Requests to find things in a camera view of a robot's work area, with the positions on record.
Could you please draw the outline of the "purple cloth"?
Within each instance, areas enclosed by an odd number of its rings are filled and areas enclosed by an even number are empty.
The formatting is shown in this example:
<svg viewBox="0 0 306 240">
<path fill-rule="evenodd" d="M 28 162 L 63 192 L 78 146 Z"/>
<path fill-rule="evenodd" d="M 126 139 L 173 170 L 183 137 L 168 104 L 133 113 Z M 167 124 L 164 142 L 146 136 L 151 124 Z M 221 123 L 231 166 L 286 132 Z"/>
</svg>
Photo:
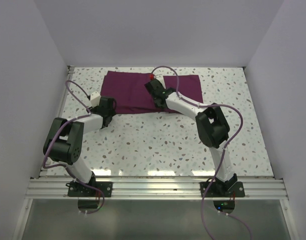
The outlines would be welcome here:
<svg viewBox="0 0 306 240">
<path fill-rule="evenodd" d="M 100 95 L 114 98 L 117 114 L 157 113 L 152 96 L 145 88 L 150 81 L 149 73 L 108 71 L 103 78 Z M 201 81 L 198 75 L 179 76 L 178 91 L 184 96 L 202 103 Z"/>
</svg>

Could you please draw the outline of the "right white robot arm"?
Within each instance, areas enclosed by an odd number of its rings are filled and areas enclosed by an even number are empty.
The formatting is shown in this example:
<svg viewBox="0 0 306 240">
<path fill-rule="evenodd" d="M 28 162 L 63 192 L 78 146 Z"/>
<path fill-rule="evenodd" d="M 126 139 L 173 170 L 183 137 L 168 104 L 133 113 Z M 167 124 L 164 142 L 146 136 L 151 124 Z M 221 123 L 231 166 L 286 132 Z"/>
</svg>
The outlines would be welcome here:
<svg viewBox="0 0 306 240">
<path fill-rule="evenodd" d="M 164 88 L 155 78 L 144 86 L 157 108 L 179 112 L 195 121 L 198 137 L 209 148 L 214 167 L 218 170 L 216 192 L 220 196 L 228 196 L 234 190 L 233 184 L 238 178 L 225 147 L 230 127 L 220 106 L 214 103 L 211 107 L 203 107 L 201 103 L 184 97 L 172 87 Z"/>
</svg>

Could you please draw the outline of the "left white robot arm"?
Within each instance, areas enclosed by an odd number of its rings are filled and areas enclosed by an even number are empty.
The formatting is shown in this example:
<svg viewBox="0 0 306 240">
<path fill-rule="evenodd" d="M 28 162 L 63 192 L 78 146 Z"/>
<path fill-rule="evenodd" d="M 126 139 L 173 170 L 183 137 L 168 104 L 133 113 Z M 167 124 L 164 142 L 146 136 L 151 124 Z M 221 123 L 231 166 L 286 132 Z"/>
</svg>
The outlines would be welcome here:
<svg viewBox="0 0 306 240">
<path fill-rule="evenodd" d="M 99 102 L 87 109 L 87 114 L 66 119 L 56 117 L 47 134 L 42 167 L 52 169 L 64 168 L 76 181 L 81 182 L 79 190 L 85 196 L 96 193 L 97 184 L 91 179 L 94 173 L 81 158 L 83 137 L 108 127 L 116 115 L 117 101 L 113 97 L 99 98 Z"/>
</svg>

